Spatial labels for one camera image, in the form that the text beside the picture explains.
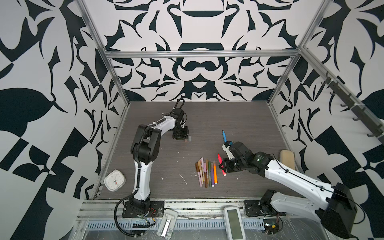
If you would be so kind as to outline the red pink marker pen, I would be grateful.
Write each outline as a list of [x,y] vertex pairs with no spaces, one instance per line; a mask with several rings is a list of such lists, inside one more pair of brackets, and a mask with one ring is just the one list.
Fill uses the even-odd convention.
[[223,159],[220,156],[220,154],[218,154],[218,161],[219,161],[219,168],[221,169],[223,176],[226,177],[227,173],[223,170]]

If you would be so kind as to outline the blue marker pen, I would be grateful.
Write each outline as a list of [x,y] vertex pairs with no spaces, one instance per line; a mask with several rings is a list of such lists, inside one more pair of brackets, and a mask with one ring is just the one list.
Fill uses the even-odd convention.
[[224,130],[222,130],[222,136],[223,136],[223,140],[224,140],[224,143],[227,142],[227,137],[226,137],[226,133]]

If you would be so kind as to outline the orange marker pen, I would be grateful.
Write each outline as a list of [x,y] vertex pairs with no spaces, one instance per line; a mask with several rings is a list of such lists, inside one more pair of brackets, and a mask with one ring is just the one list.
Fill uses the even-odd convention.
[[214,176],[214,185],[218,184],[218,179],[217,179],[217,167],[216,167],[216,161],[213,163],[213,176]]

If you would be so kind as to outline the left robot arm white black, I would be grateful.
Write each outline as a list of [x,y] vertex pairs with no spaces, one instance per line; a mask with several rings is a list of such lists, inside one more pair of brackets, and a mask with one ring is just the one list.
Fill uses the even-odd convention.
[[182,108],[174,107],[150,125],[139,125],[134,137],[131,154],[135,161],[135,187],[133,195],[129,197],[129,204],[139,213],[146,213],[150,207],[152,165],[159,155],[162,135],[168,131],[172,132],[173,139],[189,139],[186,113]]

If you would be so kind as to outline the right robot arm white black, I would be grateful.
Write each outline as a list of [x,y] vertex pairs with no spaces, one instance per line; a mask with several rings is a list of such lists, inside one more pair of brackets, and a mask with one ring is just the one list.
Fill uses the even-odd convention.
[[225,173],[247,171],[278,182],[299,197],[267,190],[258,203],[246,211],[249,217],[276,217],[292,214],[321,225],[333,235],[349,239],[358,212],[350,189],[341,183],[331,185],[312,179],[281,163],[264,152],[253,153],[243,143],[227,141],[222,146],[227,154],[219,167]]

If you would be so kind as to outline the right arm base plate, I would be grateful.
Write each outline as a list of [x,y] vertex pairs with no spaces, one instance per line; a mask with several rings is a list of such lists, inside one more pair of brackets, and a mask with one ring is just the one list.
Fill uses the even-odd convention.
[[271,205],[262,200],[245,200],[245,213],[248,217],[276,217],[286,216],[285,213],[277,212]]

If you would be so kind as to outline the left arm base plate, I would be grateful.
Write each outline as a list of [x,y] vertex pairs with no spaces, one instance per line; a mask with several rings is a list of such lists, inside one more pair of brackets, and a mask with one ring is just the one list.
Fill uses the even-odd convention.
[[139,201],[132,199],[124,203],[122,217],[135,218],[143,215],[145,217],[155,218],[158,214],[162,217],[164,208],[164,201]]

